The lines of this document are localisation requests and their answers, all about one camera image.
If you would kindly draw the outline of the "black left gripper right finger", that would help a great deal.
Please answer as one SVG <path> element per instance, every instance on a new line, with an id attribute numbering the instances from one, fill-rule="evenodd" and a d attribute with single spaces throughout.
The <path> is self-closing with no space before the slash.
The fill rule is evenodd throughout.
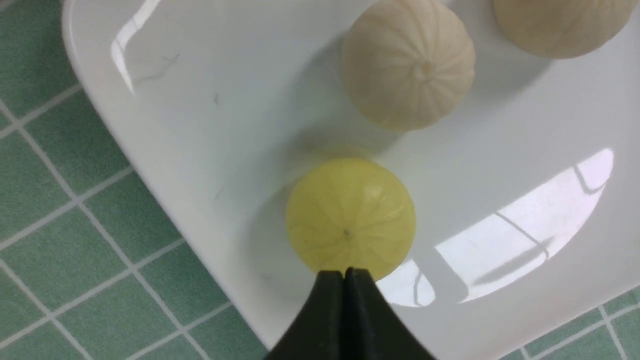
<path id="1" fill-rule="evenodd" d="M 434 360 L 397 317 L 370 272 L 349 268 L 343 284 L 345 360 Z"/>

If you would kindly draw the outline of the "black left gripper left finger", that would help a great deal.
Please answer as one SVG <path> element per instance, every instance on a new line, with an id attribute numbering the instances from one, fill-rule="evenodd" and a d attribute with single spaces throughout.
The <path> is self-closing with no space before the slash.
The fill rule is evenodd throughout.
<path id="1" fill-rule="evenodd" d="M 342 273 L 318 272 L 300 312 L 266 360 L 338 360 L 342 307 Z"/>

